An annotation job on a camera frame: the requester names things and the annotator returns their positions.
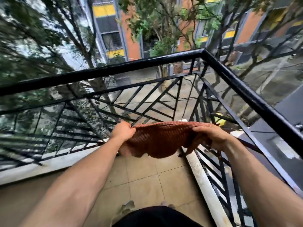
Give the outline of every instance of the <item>left hand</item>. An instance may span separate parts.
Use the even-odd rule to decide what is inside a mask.
[[[122,142],[129,140],[135,134],[136,129],[131,128],[128,122],[121,121],[118,123],[112,131],[111,139],[121,139]]]

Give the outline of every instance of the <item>forearm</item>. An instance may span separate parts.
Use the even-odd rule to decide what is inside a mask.
[[[22,226],[82,226],[106,182],[122,142],[110,139],[66,170]]]
[[[227,142],[225,153],[259,226],[303,226],[303,200],[300,197],[237,139]]]

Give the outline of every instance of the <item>black handrail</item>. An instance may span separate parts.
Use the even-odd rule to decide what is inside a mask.
[[[153,67],[173,63],[182,60],[202,58],[207,65],[214,69],[217,74],[252,107],[265,122],[271,126],[289,145],[303,158],[303,135],[281,115],[277,110],[266,103],[262,97],[250,89],[231,70],[221,64],[206,49],[196,49],[191,51],[173,53],[160,57],[146,58],[118,65],[108,65],[104,67],[69,72],[57,76],[48,76],[25,80],[13,85],[0,87],[0,96],[11,95],[24,91],[36,90],[45,87],[52,87],[59,84],[68,84],[81,80],[97,77],[105,77],[118,73],[130,72],[138,69]]]

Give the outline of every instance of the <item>brown cloth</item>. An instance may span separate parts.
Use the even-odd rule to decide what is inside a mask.
[[[206,134],[194,132],[195,126],[207,126],[204,122],[157,122],[133,126],[134,136],[120,148],[121,153],[141,157],[144,153],[157,159],[173,155],[181,146],[190,154],[200,143],[211,145]]]

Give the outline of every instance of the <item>right arm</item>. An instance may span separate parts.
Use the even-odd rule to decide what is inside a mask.
[[[212,148],[225,152],[259,226],[303,226],[303,200],[269,172],[239,140],[214,124],[193,130],[207,134],[212,139]]]

